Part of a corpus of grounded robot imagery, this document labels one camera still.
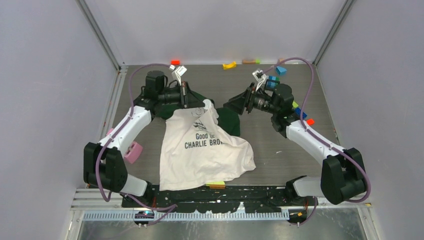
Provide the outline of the white and green t-shirt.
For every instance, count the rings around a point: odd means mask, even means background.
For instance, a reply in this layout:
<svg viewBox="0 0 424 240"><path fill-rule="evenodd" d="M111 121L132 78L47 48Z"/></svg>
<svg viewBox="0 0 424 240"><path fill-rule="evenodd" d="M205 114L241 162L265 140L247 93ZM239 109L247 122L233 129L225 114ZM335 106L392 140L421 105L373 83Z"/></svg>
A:
<svg viewBox="0 0 424 240"><path fill-rule="evenodd" d="M251 144L219 126L219 113L207 107L172 111L160 152L160 191L181 191L232 181L256 169Z"/></svg>

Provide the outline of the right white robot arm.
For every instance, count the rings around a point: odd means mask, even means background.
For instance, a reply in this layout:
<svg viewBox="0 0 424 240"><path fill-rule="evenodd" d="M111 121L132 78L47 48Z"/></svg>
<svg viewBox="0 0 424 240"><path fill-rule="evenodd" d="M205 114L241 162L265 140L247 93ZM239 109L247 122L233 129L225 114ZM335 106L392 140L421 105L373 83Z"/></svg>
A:
<svg viewBox="0 0 424 240"><path fill-rule="evenodd" d="M356 148L337 145L315 131L303 119L303 112L295 111L289 85L277 82L268 88L271 80L260 69L254 71L253 76L256 82L230 98L224 107L239 115L253 109L270 113L274 130L303 148L321 166L320 177L300 176L286 183L287 202L299 205L305 197L323 197L334 205L366 200L371 184L361 153Z"/></svg>

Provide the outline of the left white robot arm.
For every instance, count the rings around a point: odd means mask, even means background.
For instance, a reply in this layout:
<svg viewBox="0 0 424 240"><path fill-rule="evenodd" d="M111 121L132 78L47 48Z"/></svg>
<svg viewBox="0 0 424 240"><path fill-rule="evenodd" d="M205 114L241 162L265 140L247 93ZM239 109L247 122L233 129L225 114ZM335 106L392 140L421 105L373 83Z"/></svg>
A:
<svg viewBox="0 0 424 240"><path fill-rule="evenodd" d="M178 109L205 107L205 103L182 80L187 72L183 65L165 65L171 72L172 82L160 70L147 73L145 85L136 98L130 98L125 117L97 143L89 142L83 149L83 180L99 189L102 198L109 202L112 193L134 196L141 207L153 202L149 183L128 173L125 160L136 160L140 147L135 143L138 134L147 127L164 106Z"/></svg>

